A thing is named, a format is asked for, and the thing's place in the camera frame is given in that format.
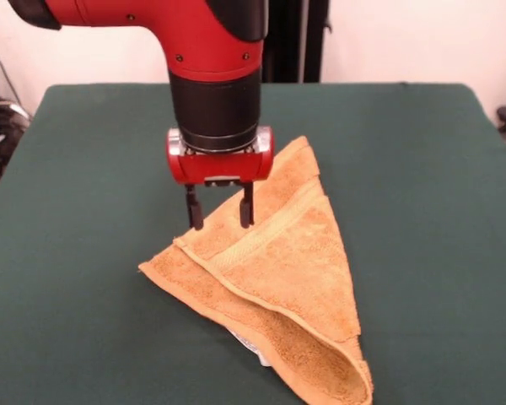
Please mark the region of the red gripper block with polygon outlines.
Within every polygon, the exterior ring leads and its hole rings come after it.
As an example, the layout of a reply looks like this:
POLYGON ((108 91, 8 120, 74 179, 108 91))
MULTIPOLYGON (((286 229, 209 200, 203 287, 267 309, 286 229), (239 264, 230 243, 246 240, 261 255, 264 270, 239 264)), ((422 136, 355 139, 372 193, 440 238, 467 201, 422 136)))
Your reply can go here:
POLYGON ((275 148, 270 127, 258 127, 252 145, 230 153, 204 154, 188 149, 177 128, 168 131, 165 147, 171 175, 186 188, 186 207, 191 228, 201 230, 204 220, 194 185, 218 181, 241 182, 244 195, 240 200, 240 225, 247 229, 255 223, 252 182, 264 181, 272 170, 275 148))

